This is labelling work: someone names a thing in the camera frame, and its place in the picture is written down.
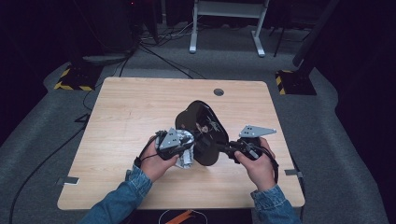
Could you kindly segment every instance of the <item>wrist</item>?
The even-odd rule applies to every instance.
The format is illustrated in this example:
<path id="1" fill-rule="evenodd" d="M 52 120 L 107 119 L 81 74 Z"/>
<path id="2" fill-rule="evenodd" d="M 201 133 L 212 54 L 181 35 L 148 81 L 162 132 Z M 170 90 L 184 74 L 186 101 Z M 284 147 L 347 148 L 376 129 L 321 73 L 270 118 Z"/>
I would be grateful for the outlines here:
<path id="1" fill-rule="evenodd" d="M 150 169 L 146 169 L 146 167 L 142 167 L 141 168 L 143 174 L 145 174 L 145 176 L 152 182 L 154 183 L 158 177 L 156 177 L 156 175 L 150 171 Z"/>
<path id="2" fill-rule="evenodd" d="M 273 188 L 276 185 L 275 180 L 264 181 L 263 183 L 256 184 L 258 191 L 266 191 Z"/>

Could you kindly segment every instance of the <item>hand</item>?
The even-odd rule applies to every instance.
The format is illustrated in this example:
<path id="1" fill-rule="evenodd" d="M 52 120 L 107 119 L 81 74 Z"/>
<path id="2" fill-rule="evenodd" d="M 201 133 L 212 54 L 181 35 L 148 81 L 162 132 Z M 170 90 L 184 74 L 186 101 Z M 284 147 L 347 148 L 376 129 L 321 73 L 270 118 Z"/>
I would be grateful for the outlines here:
<path id="1" fill-rule="evenodd" d="M 265 140 L 265 138 L 260 138 L 260 143 L 261 146 L 267 148 L 275 158 L 275 154 L 271 151 L 267 140 Z M 265 154 L 262 154 L 255 161 L 252 161 L 240 151 L 236 151 L 234 155 L 239 162 L 245 166 L 248 177 L 257 186 L 258 191 L 264 191 L 274 187 L 276 184 L 274 180 L 274 168 L 270 159 Z"/>
<path id="2" fill-rule="evenodd" d="M 148 146 L 148 149 L 143 153 L 141 160 L 142 165 L 140 169 L 143 173 L 148 176 L 151 182 L 155 182 L 161 176 L 165 174 L 165 172 L 176 164 L 178 155 L 174 156 L 168 161 L 164 161 L 160 156 L 156 155 L 157 151 L 155 150 L 155 140 Z"/>

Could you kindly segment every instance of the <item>sleeve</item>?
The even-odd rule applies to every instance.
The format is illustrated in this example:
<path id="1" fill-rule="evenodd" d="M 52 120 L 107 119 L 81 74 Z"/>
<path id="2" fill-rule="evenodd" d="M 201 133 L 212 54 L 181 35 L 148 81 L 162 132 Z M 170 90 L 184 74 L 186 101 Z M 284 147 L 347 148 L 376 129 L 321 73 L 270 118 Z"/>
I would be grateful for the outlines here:
<path id="1" fill-rule="evenodd" d="M 79 223 L 120 223 L 138 207 L 151 189 L 151 180 L 136 166 L 129 178 L 95 204 Z"/>
<path id="2" fill-rule="evenodd" d="M 262 223 L 301 223 L 279 185 L 265 191 L 255 190 L 250 195 Z"/>

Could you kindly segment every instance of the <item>yellow black warning tape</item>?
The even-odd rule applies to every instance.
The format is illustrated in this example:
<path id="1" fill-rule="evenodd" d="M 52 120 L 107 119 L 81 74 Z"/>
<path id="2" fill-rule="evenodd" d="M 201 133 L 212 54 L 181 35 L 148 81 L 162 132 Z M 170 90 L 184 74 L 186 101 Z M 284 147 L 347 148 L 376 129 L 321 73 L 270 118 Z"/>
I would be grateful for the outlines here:
<path id="1" fill-rule="evenodd" d="M 90 86 L 85 86 L 85 85 L 71 85 L 71 84 L 64 84 L 64 80 L 68 78 L 67 75 L 71 75 L 71 65 L 68 65 L 64 72 L 61 74 L 61 77 L 59 78 L 58 82 L 56 83 L 55 87 L 53 89 L 63 89 L 63 90 L 68 90 L 68 91 L 93 91 L 93 88 Z"/>
<path id="2" fill-rule="evenodd" d="M 282 78 L 281 78 L 281 76 L 280 76 L 280 73 L 285 74 L 285 73 L 293 73 L 293 72 L 292 72 L 292 71 L 289 71 L 289 70 L 279 70 L 279 71 L 277 71 L 277 72 L 275 73 L 276 85 L 277 85 L 277 88 L 279 89 L 279 93 L 280 93 L 281 95 L 285 95 L 285 94 L 286 94 L 286 91 L 285 91 L 285 87 L 284 87 L 284 85 L 283 85 L 283 83 L 282 83 Z"/>

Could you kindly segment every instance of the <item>person's right hand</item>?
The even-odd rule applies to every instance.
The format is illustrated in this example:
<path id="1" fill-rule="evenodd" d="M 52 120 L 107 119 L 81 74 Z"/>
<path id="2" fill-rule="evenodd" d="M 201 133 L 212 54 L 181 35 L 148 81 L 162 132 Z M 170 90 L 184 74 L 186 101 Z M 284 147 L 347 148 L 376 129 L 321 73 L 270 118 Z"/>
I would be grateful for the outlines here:
<path id="1" fill-rule="evenodd" d="M 275 158 L 275 154 L 271 151 L 267 140 L 265 138 L 260 138 L 260 142 L 262 147 L 267 148 Z M 240 151 L 236 151 L 234 155 L 239 162 L 245 166 L 248 177 L 257 186 L 258 191 L 268 190 L 275 186 L 274 168 L 270 159 L 265 154 L 262 154 L 255 161 L 252 161 Z"/>

